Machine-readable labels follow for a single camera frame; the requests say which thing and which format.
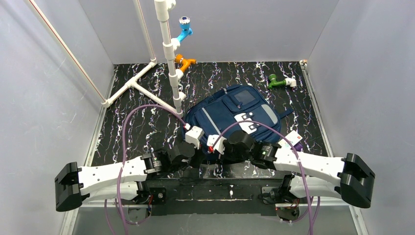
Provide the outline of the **navy blue student backpack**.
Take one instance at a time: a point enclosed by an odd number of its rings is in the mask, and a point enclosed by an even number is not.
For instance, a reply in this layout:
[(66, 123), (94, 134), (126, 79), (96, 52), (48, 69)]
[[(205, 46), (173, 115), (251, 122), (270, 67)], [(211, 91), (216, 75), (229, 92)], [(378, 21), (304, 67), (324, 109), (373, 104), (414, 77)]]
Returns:
[(256, 141), (278, 142), (281, 131), (281, 120), (291, 114), (288, 108), (278, 113), (261, 93), (251, 86), (232, 85), (223, 88), (192, 106), (184, 116), (186, 123), (203, 129), (200, 139), (203, 163), (219, 159), (219, 154), (208, 152), (208, 137), (220, 135), (231, 124), (239, 124), (230, 128), (224, 135), (229, 138), (235, 131), (245, 131)]

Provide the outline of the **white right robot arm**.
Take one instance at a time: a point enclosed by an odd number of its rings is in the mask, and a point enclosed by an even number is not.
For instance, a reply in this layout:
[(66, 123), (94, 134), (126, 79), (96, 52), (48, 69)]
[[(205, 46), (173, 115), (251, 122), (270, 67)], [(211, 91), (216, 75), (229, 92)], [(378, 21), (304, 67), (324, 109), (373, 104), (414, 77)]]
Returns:
[(221, 141), (219, 152), (261, 169), (289, 172), (278, 188), (263, 193), (264, 201), (293, 202), (320, 196), (342, 199), (358, 208), (371, 207), (375, 173), (357, 154), (324, 157), (295, 152), (278, 143), (256, 141), (244, 131)]

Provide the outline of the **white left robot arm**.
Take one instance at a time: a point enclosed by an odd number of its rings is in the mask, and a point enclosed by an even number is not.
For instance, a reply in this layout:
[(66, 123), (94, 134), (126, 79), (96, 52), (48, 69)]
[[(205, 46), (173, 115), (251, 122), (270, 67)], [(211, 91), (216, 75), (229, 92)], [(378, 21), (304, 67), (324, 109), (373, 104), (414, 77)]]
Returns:
[(83, 202), (119, 198), (137, 200), (147, 192), (138, 184), (165, 178), (168, 174), (189, 166), (201, 145), (182, 142), (171, 149), (161, 148), (126, 162), (102, 166), (78, 166), (67, 163), (54, 179), (55, 208), (67, 212)]

